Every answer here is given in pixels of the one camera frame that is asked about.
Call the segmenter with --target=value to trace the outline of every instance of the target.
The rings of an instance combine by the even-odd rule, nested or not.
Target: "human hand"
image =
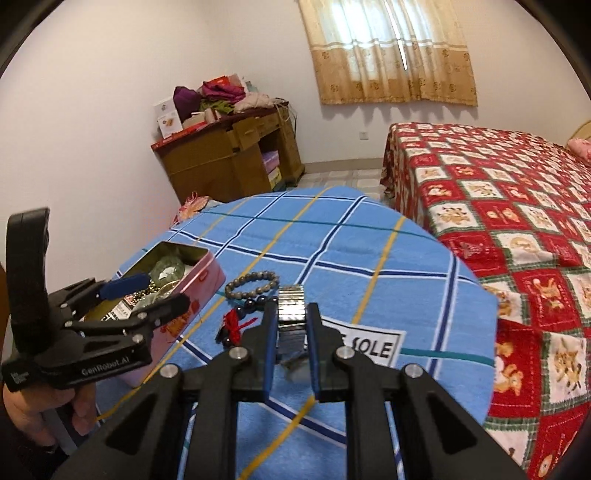
[[[96,387],[84,385],[75,390],[55,390],[46,384],[33,385],[18,392],[10,392],[4,385],[4,406],[15,427],[40,446],[55,445],[41,412],[71,403],[74,407],[72,425],[80,435],[90,433],[96,422]]]

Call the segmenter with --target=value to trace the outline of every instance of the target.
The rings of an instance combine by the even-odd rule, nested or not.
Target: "red patterned bedspread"
[[[591,170],[534,135],[395,124],[382,184],[499,299],[485,427],[544,478],[589,411]]]

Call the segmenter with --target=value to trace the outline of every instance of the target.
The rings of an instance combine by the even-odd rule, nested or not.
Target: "tiled floor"
[[[384,187],[379,184],[382,170],[347,170],[330,171],[326,173],[305,174],[298,184],[298,188],[310,187],[338,187],[348,186],[364,192],[368,197],[376,200],[384,200]]]

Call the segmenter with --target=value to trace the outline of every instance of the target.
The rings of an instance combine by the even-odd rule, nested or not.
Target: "window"
[[[300,8],[322,103],[477,104],[451,0],[300,0]]]

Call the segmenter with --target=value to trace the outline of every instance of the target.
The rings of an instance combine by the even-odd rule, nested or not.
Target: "wooden headboard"
[[[584,138],[585,140],[591,140],[591,120],[581,125],[571,138]]]

